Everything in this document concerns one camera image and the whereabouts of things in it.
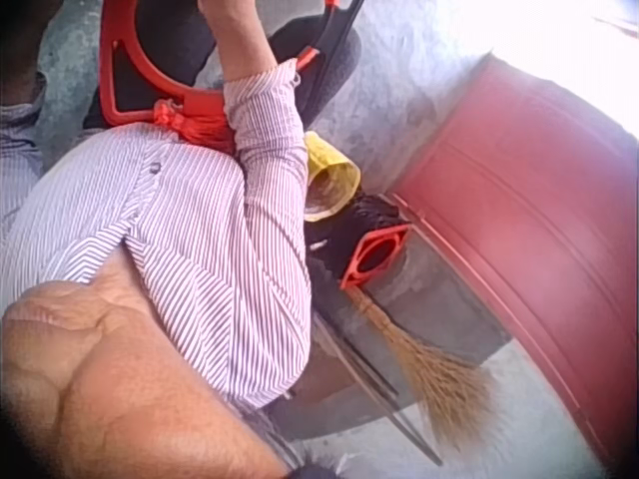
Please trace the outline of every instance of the shirt cuff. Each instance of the shirt cuff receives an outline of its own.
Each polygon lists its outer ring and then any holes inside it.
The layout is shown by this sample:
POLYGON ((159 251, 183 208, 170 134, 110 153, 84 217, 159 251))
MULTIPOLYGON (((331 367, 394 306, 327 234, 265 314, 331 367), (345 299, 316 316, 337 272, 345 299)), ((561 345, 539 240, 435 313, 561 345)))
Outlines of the shirt cuff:
POLYGON ((227 114, 229 109, 250 97, 279 87, 289 87, 293 90, 300 84, 297 65, 298 60, 292 58, 267 72, 225 84, 224 97, 227 114))
POLYGON ((44 96, 47 90, 46 77, 38 72, 36 74, 36 92, 32 103, 0 106, 0 124, 2 128, 33 126, 40 116, 44 105, 44 96))

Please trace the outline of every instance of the red metal panel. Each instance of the red metal panel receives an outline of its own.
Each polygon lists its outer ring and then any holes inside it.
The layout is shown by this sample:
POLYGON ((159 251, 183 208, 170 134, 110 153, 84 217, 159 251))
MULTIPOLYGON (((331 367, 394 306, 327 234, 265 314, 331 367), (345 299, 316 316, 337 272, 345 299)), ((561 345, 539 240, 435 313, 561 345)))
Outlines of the red metal panel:
POLYGON ((601 458, 637 415, 637 144, 489 59, 392 196, 527 348, 601 458))

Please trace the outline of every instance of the straw broom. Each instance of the straw broom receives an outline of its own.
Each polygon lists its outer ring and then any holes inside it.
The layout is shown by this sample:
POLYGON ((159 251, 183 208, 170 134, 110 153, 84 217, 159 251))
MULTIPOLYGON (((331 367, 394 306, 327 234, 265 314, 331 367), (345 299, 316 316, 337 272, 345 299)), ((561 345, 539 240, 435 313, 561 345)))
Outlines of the straw broom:
POLYGON ((345 292, 394 352, 435 439, 457 450, 478 444, 491 412, 489 374, 410 336, 358 287, 345 292))

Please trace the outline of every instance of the skin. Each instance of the skin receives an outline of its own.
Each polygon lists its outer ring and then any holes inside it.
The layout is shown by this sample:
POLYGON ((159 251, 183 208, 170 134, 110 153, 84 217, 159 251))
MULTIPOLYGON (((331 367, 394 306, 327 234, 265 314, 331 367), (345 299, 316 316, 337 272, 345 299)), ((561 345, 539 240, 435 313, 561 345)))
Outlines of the skin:
MULTIPOLYGON (((37 49, 60 4, 50 1, 25 29, 35 53, 3 51, 3 67, 12 67, 3 71, 14 72, 2 79, 3 105, 32 100, 37 49)), ((199 6, 227 81, 277 65, 254 0, 199 6)), ((7 309, 2 329, 3 404, 27 444, 60 475, 286 476, 280 459, 166 337, 123 245, 89 285, 48 282, 26 291, 7 309)))

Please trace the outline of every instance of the red string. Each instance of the red string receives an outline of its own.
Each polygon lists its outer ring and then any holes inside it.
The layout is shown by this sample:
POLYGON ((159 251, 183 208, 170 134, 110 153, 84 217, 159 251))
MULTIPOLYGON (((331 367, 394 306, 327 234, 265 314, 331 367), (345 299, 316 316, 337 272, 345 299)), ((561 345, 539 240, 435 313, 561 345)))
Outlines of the red string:
POLYGON ((170 128, 187 142, 232 155, 236 145, 234 132, 223 112, 208 116, 185 117, 169 100, 158 100, 153 108, 153 123, 170 128))

